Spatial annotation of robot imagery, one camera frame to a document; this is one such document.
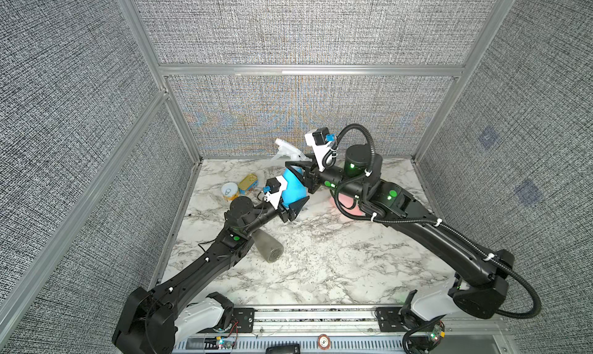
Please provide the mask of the blue plastic spray bottle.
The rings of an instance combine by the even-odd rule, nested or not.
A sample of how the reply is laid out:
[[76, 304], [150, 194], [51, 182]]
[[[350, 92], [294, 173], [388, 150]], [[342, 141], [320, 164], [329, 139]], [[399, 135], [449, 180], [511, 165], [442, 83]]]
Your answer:
[[286, 169], [283, 173], [283, 177], [287, 181], [287, 189], [282, 193], [284, 207], [289, 207], [294, 202], [307, 196], [307, 188], [301, 184], [292, 171]]

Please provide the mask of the white translucent spray nozzle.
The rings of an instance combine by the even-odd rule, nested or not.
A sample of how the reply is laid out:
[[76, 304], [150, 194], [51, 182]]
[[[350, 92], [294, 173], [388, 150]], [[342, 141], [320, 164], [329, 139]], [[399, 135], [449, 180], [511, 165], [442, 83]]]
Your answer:
[[289, 142], [282, 140], [280, 138], [275, 139], [275, 144], [277, 145], [277, 152], [272, 157], [272, 160], [279, 160], [281, 158], [288, 158], [290, 161], [303, 161], [303, 162], [311, 162], [308, 156], [306, 156], [301, 150], [296, 148], [294, 145], [290, 144]]

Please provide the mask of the pink plastic spray bottle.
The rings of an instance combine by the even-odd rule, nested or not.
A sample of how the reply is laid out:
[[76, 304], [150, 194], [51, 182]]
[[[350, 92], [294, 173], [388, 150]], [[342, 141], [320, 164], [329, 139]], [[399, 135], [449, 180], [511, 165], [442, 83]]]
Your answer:
[[[360, 208], [358, 207], [358, 203], [355, 201], [355, 198], [351, 198], [347, 195], [344, 194], [340, 194], [338, 197], [338, 200], [341, 202], [344, 210], [353, 215], [353, 216], [364, 216], [364, 213], [360, 210]], [[333, 198], [329, 199], [329, 203], [333, 209], [333, 211], [338, 214], [341, 215], [341, 212], [338, 210], [335, 201]]]

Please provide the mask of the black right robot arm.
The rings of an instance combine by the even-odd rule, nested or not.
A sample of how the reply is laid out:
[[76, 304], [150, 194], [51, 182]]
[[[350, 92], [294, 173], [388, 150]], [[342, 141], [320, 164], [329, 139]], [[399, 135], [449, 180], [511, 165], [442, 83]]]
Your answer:
[[454, 312], [479, 319], [504, 315], [500, 307], [507, 297], [513, 255], [479, 246], [431, 214], [401, 186], [381, 179], [382, 158], [368, 145], [355, 145], [349, 151], [356, 155], [348, 156], [343, 167], [320, 170], [317, 160], [308, 154], [302, 161], [288, 161], [287, 172], [310, 193], [327, 187], [336, 201], [341, 196], [357, 201], [360, 215], [350, 213], [347, 204], [342, 204], [342, 214], [352, 220], [392, 227], [454, 270], [444, 286], [410, 292], [400, 310], [402, 322], [415, 328]]

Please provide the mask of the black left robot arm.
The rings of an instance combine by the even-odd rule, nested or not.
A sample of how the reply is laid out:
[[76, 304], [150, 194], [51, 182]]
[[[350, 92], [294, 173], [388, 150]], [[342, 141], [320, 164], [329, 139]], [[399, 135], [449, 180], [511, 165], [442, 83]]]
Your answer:
[[175, 335], [182, 331], [175, 320], [190, 301], [223, 272], [234, 267], [254, 244], [253, 233], [274, 218], [293, 221], [309, 200], [305, 197], [277, 208], [254, 205], [246, 196], [233, 200], [225, 223], [208, 250], [190, 266], [151, 290], [135, 289], [124, 304], [112, 343], [123, 353], [170, 353]]

